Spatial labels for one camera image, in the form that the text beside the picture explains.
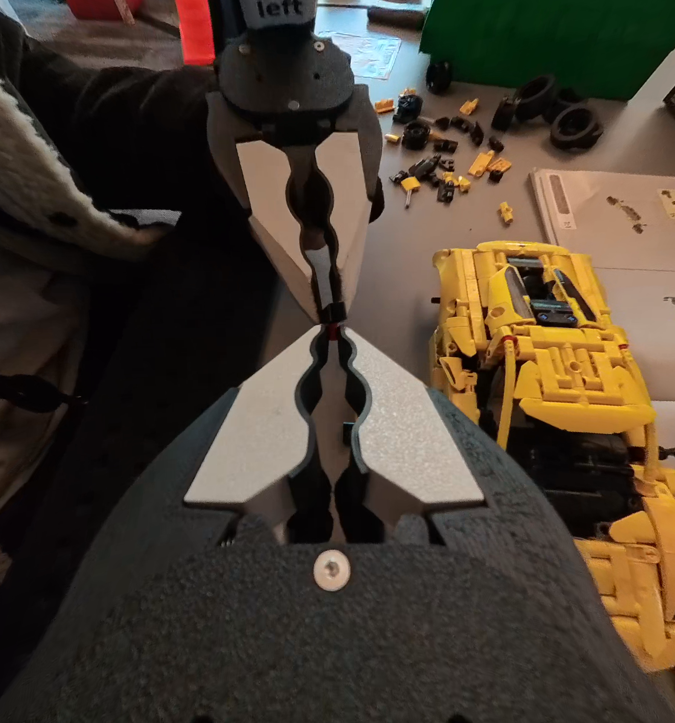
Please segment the person's left forearm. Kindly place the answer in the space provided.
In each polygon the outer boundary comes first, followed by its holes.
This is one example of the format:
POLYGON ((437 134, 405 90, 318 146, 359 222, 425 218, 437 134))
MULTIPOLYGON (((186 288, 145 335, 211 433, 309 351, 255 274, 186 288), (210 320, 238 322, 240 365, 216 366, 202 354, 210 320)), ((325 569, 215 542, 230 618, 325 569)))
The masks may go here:
POLYGON ((224 315, 237 326, 230 353, 251 341, 260 357, 277 276, 212 160, 214 71, 76 67, 73 81, 70 140, 89 189, 110 209, 180 212, 180 230, 214 246, 226 273, 224 315))

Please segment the red plastic crate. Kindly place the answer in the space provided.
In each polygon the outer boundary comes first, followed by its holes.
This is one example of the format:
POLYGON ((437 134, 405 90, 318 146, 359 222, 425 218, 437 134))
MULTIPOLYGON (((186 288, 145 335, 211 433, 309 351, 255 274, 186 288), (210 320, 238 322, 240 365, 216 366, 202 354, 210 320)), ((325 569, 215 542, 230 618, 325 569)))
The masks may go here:
POLYGON ((72 15, 83 21, 131 23, 143 1, 65 1, 72 15))

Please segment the open instruction booklet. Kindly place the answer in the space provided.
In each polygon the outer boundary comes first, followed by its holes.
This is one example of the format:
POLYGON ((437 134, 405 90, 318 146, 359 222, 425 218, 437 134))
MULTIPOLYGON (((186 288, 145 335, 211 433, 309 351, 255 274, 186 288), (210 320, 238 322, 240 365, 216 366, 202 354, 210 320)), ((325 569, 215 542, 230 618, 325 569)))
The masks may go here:
POLYGON ((675 176, 535 170, 549 242, 589 255, 675 448, 675 176))

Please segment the orange traffic cone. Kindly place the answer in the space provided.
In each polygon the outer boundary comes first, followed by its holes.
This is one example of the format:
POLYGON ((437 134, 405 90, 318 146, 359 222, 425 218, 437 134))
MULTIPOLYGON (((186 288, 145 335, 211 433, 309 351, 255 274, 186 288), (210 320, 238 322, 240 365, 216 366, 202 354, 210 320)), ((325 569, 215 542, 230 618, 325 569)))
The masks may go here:
POLYGON ((175 6, 184 64, 212 65, 216 50, 209 1, 175 1, 175 6))

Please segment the yellow toy brick car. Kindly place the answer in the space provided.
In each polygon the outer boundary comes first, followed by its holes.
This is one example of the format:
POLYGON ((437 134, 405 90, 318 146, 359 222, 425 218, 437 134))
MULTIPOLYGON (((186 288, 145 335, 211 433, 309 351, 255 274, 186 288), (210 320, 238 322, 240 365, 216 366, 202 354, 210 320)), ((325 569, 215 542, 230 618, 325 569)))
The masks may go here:
POLYGON ((675 469, 590 258, 492 241, 432 265, 431 386, 547 497, 640 666, 675 667, 675 469))

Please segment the grey desk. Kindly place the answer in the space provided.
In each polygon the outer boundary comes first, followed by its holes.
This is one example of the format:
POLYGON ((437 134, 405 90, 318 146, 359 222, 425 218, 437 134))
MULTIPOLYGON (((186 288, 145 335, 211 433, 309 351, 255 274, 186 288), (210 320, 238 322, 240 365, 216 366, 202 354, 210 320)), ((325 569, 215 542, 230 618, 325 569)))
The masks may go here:
MULTIPOLYGON (((364 79, 370 99, 393 98, 406 87, 414 87, 432 113, 445 116, 462 99, 478 97, 476 115, 488 124, 491 109, 506 93, 490 86, 455 83, 450 94, 432 96, 425 92, 424 76, 428 58, 419 53, 417 31, 394 29, 372 23, 366 9, 347 6, 318 7, 318 33, 344 33, 365 37, 389 35, 401 38, 401 45, 388 79, 364 79)), ((517 133, 506 141, 507 158, 513 168, 496 187, 476 182, 472 190, 449 207, 441 207, 423 189, 403 210, 402 192, 387 180, 399 168, 402 153, 384 151, 381 177, 387 184, 386 207, 370 224, 358 291, 352 305, 349 326, 399 365, 424 381, 428 379, 427 343, 435 328, 431 297, 438 294, 438 276, 431 266, 433 253, 448 246, 469 246, 471 241, 488 241, 502 236, 500 222, 493 218, 503 200, 513 206, 516 231, 509 239, 542 240, 542 226, 535 209, 527 175, 534 167, 577 168, 675 176, 675 122, 660 108, 665 88, 675 79, 675 50, 641 87, 627 105, 616 101, 594 101, 606 130, 597 146, 585 155, 559 158, 545 132, 537 127, 517 133)), ((308 319, 284 285, 278 287, 261 364, 282 352, 308 328, 308 319)), ((338 414, 350 410, 344 400, 344 374, 331 355, 323 368, 323 396, 315 412, 318 448, 326 473, 336 482, 347 464, 348 450, 342 447, 338 414)))

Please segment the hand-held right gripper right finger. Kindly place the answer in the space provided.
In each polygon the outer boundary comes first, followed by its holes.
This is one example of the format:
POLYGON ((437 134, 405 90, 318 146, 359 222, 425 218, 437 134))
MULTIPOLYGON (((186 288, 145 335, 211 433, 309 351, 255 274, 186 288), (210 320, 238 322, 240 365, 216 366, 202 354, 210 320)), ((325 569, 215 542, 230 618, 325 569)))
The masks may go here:
POLYGON ((484 506, 441 395, 349 328, 341 329, 339 357, 357 421, 339 478, 344 532, 392 532, 405 515, 484 506))

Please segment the printed leaflet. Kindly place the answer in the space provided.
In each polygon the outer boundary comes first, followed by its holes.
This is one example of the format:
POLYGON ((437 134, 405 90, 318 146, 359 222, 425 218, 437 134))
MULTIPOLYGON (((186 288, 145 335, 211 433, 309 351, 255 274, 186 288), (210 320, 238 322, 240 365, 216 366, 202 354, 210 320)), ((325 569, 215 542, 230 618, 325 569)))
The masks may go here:
POLYGON ((402 45, 400 38, 384 35, 324 31, 320 37, 331 39, 349 55, 353 74, 366 79, 389 79, 402 45))

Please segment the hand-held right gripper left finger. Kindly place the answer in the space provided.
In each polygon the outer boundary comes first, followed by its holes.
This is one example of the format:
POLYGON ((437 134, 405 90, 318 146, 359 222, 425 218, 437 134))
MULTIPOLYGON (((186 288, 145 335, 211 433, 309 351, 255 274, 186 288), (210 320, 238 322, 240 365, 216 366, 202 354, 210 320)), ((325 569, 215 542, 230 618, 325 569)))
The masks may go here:
POLYGON ((313 412, 326 357, 327 328, 313 327, 241 384, 185 505, 258 516, 287 531, 320 481, 313 412))

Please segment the green plastic bin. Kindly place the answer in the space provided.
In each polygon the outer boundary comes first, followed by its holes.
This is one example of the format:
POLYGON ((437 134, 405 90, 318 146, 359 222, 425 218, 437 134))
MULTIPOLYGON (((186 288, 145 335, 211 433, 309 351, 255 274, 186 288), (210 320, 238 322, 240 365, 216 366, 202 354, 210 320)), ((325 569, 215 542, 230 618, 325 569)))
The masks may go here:
POLYGON ((420 52, 460 82, 519 87, 540 75, 628 101, 675 49, 675 1, 436 1, 420 52))

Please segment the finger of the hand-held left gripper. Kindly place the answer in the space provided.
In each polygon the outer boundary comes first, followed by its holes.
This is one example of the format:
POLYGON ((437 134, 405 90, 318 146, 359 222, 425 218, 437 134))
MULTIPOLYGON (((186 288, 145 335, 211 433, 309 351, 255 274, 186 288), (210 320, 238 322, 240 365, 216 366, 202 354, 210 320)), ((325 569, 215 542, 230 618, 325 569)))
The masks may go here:
POLYGON ((327 215, 333 298, 350 310, 358 287, 369 227, 371 201, 356 132, 335 132, 315 150, 317 169, 329 189, 327 215))
POLYGON ((291 167, 286 154, 263 140, 236 146, 250 207, 253 235, 307 316, 320 322, 313 269, 300 243, 303 227, 288 199, 291 167))

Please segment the scattered toy brick pieces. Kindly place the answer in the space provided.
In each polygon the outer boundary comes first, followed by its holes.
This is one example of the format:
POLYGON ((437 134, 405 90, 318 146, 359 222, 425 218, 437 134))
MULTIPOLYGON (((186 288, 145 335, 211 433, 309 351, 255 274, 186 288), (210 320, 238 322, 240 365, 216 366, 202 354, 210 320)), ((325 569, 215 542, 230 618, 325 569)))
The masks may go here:
POLYGON ((447 208, 474 188, 501 184, 516 167, 515 152, 507 147, 507 131, 493 127, 488 115, 511 115, 511 97, 503 105, 489 100, 485 90, 466 86, 444 96, 407 87, 375 101, 384 131, 380 177, 386 197, 393 189, 405 210, 422 199, 447 208))

